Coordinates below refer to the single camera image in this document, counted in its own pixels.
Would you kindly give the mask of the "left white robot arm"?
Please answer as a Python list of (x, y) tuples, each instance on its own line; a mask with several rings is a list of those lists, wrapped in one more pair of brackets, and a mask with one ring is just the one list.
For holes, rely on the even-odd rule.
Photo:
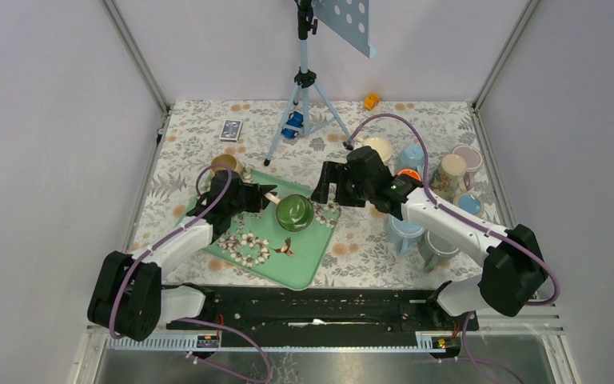
[(132, 253), (113, 251), (105, 256), (86, 312), (88, 321), (106, 328), (113, 338), (134, 341), (181, 318), (198, 329), (211, 326), (216, 308), (202, 289), (167, 286), (163, 280), (186, 257), (217, 241), (233, 218), (262, 212), (275, 188), (245, 182), (233, 170), (215, 172), (209, 189), (167, 235)]

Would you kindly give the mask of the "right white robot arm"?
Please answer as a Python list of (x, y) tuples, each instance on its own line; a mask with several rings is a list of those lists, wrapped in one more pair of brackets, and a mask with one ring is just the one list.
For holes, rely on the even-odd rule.
[(324, 162), (312, 201), (327, 202), (331, 186), (335, 203), (350, 207), (371, 203), (381, 213), (438, 235), (481, 267), (480, 276), (447, 282), (435, 291), (435, 302), (426, 309), (434, 328), (445, 330), (459, 315), (488, 308), (514, 317), (552, 275), (544, 268), (535, 234), (528, 227), (508, 229), (466, 213), (415, 178), (391, 174), (368, 146), (350, 152), (344, 163)]

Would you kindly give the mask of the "light blue ribbed mug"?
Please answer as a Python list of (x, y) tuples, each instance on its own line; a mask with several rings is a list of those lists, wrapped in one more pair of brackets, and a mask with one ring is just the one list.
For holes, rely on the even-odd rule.
[(386, 218), (385, 233), (398, 256), (405, 256), (424, 234), (425, 228), (391, 214)]

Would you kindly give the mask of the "cream mug green inside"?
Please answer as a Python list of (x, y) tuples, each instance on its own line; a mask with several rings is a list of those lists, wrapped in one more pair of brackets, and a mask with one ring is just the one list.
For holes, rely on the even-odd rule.
[(268, 192), (263, 198), (273, 206), (270, 218), (283, 230), (300, 232), (306, 230), (314, 220), (313, 204), (304, 195), (288, 194), (278, 197), (274, 192)]

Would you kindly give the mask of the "beige mug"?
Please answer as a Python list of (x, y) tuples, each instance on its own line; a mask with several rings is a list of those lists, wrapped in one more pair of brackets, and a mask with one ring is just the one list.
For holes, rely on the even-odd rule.
[(240, 160), (230, 154), (221, 154), (211, 162), (211, 181), (224, 184), (229, 178), (232, 182), (242, 182), (244, 166)]

